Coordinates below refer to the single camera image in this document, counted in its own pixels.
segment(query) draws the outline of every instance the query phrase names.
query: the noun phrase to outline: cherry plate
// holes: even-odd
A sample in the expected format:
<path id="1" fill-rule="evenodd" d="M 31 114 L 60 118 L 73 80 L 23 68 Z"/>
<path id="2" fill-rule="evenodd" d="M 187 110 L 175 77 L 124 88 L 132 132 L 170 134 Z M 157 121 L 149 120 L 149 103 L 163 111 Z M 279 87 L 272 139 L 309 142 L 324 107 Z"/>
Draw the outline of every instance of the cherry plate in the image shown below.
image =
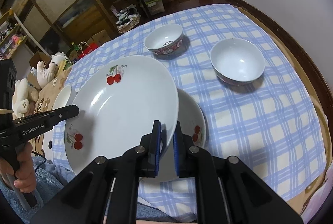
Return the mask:
<path id="1" fill-rule="evenodd" d="M 178 93 L 173 77 L 159 61 L 128 56 L 96 72 L 76 95 L 80 109 L 66 121 L 65 150 L 78 174 L 97 156 L 121 156 L 152 131 L 154 120 L 172 141 L 178 118 Z"/>

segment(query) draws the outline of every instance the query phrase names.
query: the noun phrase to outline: checkered tablecloth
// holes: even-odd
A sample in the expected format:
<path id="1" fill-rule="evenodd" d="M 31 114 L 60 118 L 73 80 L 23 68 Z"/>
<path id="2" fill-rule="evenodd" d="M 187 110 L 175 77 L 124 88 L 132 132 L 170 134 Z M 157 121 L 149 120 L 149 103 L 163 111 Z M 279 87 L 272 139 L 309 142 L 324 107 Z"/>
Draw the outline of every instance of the checkered tablecloth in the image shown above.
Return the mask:
<path id="1" fill-rule="evenodd" d="M 314 106 L 300 78 L 263 29 L 227 4 L 202 6 L 158 18 L 105 43 L 78 61 L 65 84 L 78 91 L 112 60 L 130 55 L 153 56 L 144 39 L 165 24 L 183 26 L 186 51 L 174 58 L 157 58 L 177 87 L 200 105 L 206 119 L 205 145 L 212 155 L 240 159 L 284 200 L 302 192 L 323 171 L 324 144 Z M 219 40 L 239 37 L 254 43 L 266 60 L 259 80 L 244 87 L 219 81 L 209 51 Z M 64 125 L 55 127 L 53 160 L 70 168 L 64 147 Z M 182 221 L 195 219 L 193 179 L 150 185 L 142 181 L 139 197 Z"/>

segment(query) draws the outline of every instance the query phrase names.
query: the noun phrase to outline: human hand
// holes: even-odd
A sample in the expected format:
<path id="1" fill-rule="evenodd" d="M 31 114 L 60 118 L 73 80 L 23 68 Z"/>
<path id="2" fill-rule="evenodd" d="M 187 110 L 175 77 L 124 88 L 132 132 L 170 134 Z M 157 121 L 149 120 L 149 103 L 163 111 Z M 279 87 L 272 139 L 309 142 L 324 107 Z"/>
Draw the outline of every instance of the human hand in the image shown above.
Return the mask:
<path id="1" fill-rule="evenodd" d="M 31 193 L 35 190 L 37 185 L 31 151 L 32 145 L 31 143 L 27 142 L 24 146 L 24 149 L 17 156 L 17 161 L 20 163 L 20 168 L 15 173 L 17 179 L 14 181 L 14 186 L 23 193 Z M 0 174 L 2 178 L 6 173 L 14 175 L 14 170 L 6 160 L 0 158 Z M 5 184 L 11 188 L 9 182 L 4 178 L 3 180 Z"/>

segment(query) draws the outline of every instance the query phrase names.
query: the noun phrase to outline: blue gripper pad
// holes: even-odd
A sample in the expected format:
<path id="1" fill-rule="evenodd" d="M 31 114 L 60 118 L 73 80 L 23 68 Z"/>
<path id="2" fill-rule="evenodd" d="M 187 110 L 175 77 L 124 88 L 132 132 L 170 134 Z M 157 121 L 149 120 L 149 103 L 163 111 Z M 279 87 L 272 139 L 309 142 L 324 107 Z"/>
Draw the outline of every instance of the blue gripper pad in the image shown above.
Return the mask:
<path id="1" fill-rule="evenodd" d="M 177 144 L 177 135 L 174 133 L 174 167 L 176 169 L 176 174 L 179 176 L 179 159 L 178 159 L 178 144 Z"/>
<path id="2" fill-rule="evenodd" d="M 157 131 L 157 144 L 156 144 L 156 152 L 155 152 L 155 176 L 159 174 L 159 155 L 161 153 L 161 122 L 159 122 L 159 130 Z"/>

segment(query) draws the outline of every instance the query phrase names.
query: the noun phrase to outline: pink fabric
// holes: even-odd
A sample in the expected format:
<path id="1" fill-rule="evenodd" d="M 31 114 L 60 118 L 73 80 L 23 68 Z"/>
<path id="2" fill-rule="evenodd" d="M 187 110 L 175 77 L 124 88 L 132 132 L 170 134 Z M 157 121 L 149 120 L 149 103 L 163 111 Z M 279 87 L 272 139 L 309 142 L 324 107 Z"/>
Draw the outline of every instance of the pink fabric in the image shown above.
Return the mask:
<path id="1" fill-rule="evenodd" d="M 308 206 L 304 210 L 301 217 L 303 219 L 304 224 L 307 224 L 311 218 L 317 213 L 319 208 L 323 205 L 326 200 L 328 194 L 330 193 L 333 186 L 333 163 L 329 166 L 326 175 L 325 175 L 325 183 L 318 189 L 314 195 L 311 197 Z"/>

